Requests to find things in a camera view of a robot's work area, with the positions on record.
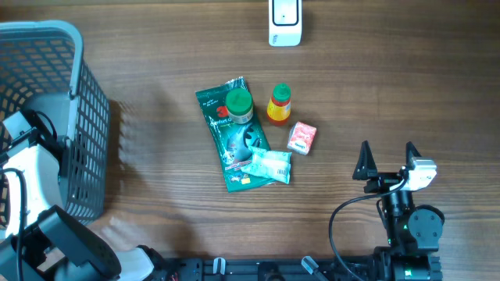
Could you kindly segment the green 3M gloves packet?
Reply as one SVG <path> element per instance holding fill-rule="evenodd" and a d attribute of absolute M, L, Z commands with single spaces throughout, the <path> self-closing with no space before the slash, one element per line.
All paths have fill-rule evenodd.
<path fill-rule="evenodd" d="M 227 95 L 234 90 L 249 91 L 244 77 L 195 93 L 216 145 L 223 178 L 230 193 L 274 182 L 242 171 L 252 160 L 251 147 L 269 150 L 270 145 L 252 106 L 240 106 L 239 113 L 235 116 L 230 113 L 226 100 Z"/>

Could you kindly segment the green lid jar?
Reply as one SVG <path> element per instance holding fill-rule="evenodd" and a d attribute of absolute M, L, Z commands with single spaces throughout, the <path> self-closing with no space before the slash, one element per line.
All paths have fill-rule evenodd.
<path fill-rule="evenodd" d="M 231 120 L 237 124 L 248 123 L 253 117 L 253 98 L 244 88 L 235 88 L 228 92 L 225 104 Z"/>

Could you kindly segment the grey plastic shopping basket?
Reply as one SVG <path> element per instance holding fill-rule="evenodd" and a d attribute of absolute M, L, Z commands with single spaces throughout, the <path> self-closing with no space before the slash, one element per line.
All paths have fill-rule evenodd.
<path fill-rule="evenodd" d="M 61 20 L 10 22 L 1 25 L 1 170 L 14 145 L 3 125 L 13 113 L 25 113 L 31 130 L 52 138 L 63 151 L 84 137 L 99 148 L 109 139 L 109 101 L 84 61 L 80 31 Z M 104 211 L 91 204 L 87 220 Z M 10 220 L 9 182 L 1 174 L 3 227 Z"/>

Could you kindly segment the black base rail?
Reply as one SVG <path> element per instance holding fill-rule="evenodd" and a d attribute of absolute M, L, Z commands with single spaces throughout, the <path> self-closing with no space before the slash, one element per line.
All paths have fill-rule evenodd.
<path fill-rule="evenodd" d="M 337 260 L 298 259 L 226 260 L 215 258 L 153 258 L 122 261 L 120 280 L 431 280 L 442 281 L 438 257 L 377 259 L 349 258 L 346 270 Z"/>

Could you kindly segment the small red white box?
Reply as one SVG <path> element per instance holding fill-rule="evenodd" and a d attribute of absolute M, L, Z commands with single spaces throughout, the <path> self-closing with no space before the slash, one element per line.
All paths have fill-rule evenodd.
<path fill-rule="evenodd" d="M 287 148 L 301 155 L 307 155 L 313 145 L 317 128 L 298 121 L 291 129 Z"/>

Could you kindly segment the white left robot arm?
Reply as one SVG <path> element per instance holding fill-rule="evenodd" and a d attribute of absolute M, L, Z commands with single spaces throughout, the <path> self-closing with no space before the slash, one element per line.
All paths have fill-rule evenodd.
<path fill-rule="evenodd" d="M 83 222 L 103 206 L 107 149 L 77 137 L 69 151 L 38 130 L 14 140 L 2 173 L 10 220 L 1 244 L 7 280 L 159 280 L 162 259 L 146 246 L 114 252 Z"/>

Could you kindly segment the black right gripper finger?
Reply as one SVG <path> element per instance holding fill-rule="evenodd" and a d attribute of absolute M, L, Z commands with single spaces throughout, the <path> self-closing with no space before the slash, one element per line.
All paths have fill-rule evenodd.
<path fill-rule="evenodd" d="M 363 141 L 360 148 L 359 160 L 352 174 L 354 180 L 371 180 L 378 177 L 376 163 L 370 144 L 367 140 Z"/>
<path fill-rule="evenodd" d="M 406 165 L 411 168 L 416 167 L 416 160 L 420 160 L 421 154 L 416 149 L 412 141 L 409 141 L 405 145 L 405 159 Z"/>

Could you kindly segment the white barcode scanner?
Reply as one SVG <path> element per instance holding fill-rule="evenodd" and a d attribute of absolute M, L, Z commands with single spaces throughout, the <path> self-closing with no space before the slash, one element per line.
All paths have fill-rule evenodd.
<path fill-rule="evenodd" d="M 302 0 L 269 0 L 269 44 L 294 47 L 302 40 Z"/>

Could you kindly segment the red yellow sauce bottle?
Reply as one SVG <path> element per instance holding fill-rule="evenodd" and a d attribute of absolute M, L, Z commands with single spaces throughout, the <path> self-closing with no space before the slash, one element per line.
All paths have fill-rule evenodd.
<path fill-rule="evenodd" d="M 274 126 L 283 126 L 291 114 L 291 89 L 287 84 L 278 84 L 271 95 L 266 114 Z"/>

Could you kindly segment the light green tissue packet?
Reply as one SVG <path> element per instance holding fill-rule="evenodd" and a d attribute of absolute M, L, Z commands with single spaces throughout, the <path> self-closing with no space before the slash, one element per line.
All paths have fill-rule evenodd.
<path fill-rule="evenodd" d="M 264 148 L 250 147 L 251 162 L 242 167 L 244 173 L 252 176 L 276 180 L 285 184 L 291 178 L 291 153 L 270 151 Z"/>

